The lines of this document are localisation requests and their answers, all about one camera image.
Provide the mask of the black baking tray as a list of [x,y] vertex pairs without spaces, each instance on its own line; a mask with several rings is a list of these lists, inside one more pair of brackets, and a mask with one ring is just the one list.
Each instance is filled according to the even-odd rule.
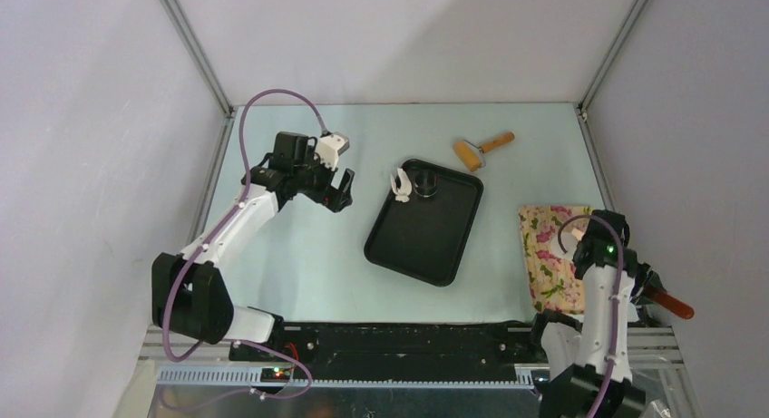
[[484,191],[483,183],[425,160],[410,159],[401,168],[410,180],[421,171],[436,178],[436,193],[399,202],[387,194],[364,245],[366,260],[435,287],[455,279]]

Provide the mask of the wooden dough roller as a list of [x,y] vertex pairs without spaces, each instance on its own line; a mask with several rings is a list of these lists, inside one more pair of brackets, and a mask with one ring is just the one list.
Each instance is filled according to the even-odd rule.
[[515,134],[506,131],[480,144],[471,143],[467,140],[456,141],[453,144],[453,151],[468,171],[475,172],[485,166],[487,154],[512,143],[514,140]]

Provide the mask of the metal spatula with red handle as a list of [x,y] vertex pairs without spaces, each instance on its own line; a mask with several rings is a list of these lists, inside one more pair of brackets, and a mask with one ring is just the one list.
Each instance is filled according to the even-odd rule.
[[685,320],[689,320],[695,316],[695,310],[689,304],[677,299],[674,296],[668,294],[668,292],[660,287],[647,287],[643,293],[643,296],[652,301],[658,306],[662,306],[671,314]]

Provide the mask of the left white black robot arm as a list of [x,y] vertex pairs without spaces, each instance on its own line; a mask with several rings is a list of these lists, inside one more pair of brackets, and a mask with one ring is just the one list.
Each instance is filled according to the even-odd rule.
[[265,360],[276,360],[287,348],[286,335],[276,329],[277,316],[238,306],[228,284],[233,264],[258,231],[296,195],[339,212],[352,203],[355,176],[345,170],[332,184],[346,136],[320,137],[282,131],[272,152],[243,177],[242,191],[225,216],[180,252],[161,253],[151,266],[152,321],[172,333],[215,345],[222,340],[247,340]]

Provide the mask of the white dough ball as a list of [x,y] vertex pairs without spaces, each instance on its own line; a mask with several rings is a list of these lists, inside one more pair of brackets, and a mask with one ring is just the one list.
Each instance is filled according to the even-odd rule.
[[398,168],[394,175],[390,176],[391,191],[395,200],[407,203],[413,192],[413,184],[404,169]]

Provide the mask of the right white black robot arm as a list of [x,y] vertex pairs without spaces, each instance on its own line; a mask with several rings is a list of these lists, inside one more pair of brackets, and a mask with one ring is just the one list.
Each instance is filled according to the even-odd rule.
[[651,267],[628,247],[623,215],[596,209],[586,217],[575,244],[557,241],[571,259],[585,291],[581,323],[553,311],[539,317],[527,338],[533,358],[549,362],[550,379],[540,385],[541,417],[640,417],[646,393],[633,385],[628,360],[628,310],[640,299]]

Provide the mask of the small round metal cup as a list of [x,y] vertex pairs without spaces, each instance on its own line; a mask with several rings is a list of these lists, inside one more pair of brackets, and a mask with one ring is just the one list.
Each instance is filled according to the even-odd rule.
[[420,170],[414,177],[414,191],[424,199],[433,197],[437,192],[438,177],[433,170]]

